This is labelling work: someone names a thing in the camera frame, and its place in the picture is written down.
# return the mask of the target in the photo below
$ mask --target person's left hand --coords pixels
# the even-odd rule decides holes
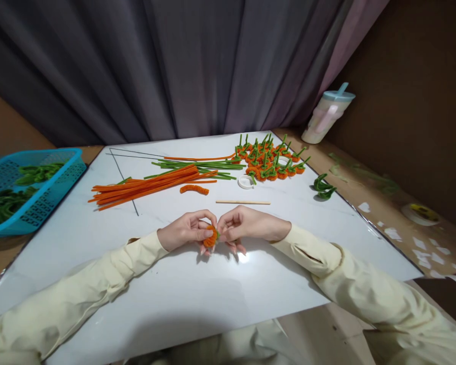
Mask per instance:
[[[157,237],[162,247],[166,251],[172,251],[181,247],[188,242],[197,242],[201,247],[201,254],[204,254],[203,241],[213,235],[213,232],[207,230],[208,223],[202,221],[202,218],[207,218],[211,221],[211,225],[216,227],[216,217],[209,210],[198,210],[183,214],[180,218],[168,226],[157,231]]]

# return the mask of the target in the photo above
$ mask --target white table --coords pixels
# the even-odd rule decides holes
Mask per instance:
[[[262,140],[265,132],[250,133]],[[219,157],[231,154],[239,135],[224,135],[112,148],[177,157]],[[151,157],[111,150],[118,155]],[[217,217],[234,205],[215,200],[269,200],[252,206],[290,220],[319,237],[347,247],[399,280],[422,274],[374,231],[340,196],[314,199],[316,174],[259,183],[242,190],[235,180],[206,187],[208,196],[179,193],[179,187],[105,210],[95,211],[91,187],[142,178],[161,172],[154,160],[107,155],[103,149],[86,174],[26,246],[0,281],[0,314],[37,290],[52,284],[71,268],[147,235],[187,211],[210,209]],[[235,176],[244,173],[234,171]],[[258,323],[328,303],[309,273],[268,244],[246,239],[247,257],[237,261],[219,245],[209,260],[187,245],[166,256],[113,303],[100,308],[47,361],[48,364],[104,364]]]

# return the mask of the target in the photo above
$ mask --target pink curtain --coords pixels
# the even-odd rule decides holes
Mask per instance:
[[[388,3],[389,0],[354,0],[334,46],[316,103],[348,62]]]

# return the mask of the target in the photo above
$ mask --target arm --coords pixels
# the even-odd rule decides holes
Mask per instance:
[[[0,316],[0,363],[39,364],[72,336],[102,305],[123,292],[128,282],[169,251],[213,233],[205,230],[202,210],[186,213],[167,227],[107,252],[76,273],[39,291]]]
[[[456,363],[456,327],[413,288],[290,222],[246,207],[240,210],[240,223],[232,224],[234,228],[224,227],[225,219],[220,218],[221,238],[261,237],[268,232],[262,238],[309,270],[332,301],[377,328],[365,333],[375,358],[395,364],[416,359],[413,363]],[[245,231],[243,222],[252,212],[257,216]]]

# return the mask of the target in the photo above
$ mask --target finger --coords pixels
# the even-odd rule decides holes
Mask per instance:
[[[186,230],[183,234],[185,241],[204,241],[206,238],[213,236],[213,231],[203,229]]]
[[[216,216],[207,209],[198,210],[198,211],[195,211],[192,213],[188,213],[187,215],[189,216],[190,219],[200,220],[202,218],[207,218],[211,221],[211,225],[213,227],[216,227]]]
[[[206,247],[205,245],[203,245],[202,243],[199,243],[197,242],[197,244],[199,245],[199,255],[204,255],[204,253],[206,252]]]
[[[223,214],[218,221],[218,232],[223,232],[226,227],[231,227],[235,223],[241,223],[240,211],[235,208]]]
[[[237,246],[237,250],[240,251],[243,254],[243,256],[246,256],[247,255],[247,249],[242,245],[241,240],[237,239],[235,244]]]
[[[220,242],[236,241],[244,236],[245,228],[243,226],[233,227],[225,230],[218,238]]]
[[[233,242],[225,242],[232,254],[237,255],[237,246]]]
[[[208,228],[209,224],[206,223],[205,221],[198,221],[198,228],[199,229],[206,229]]]

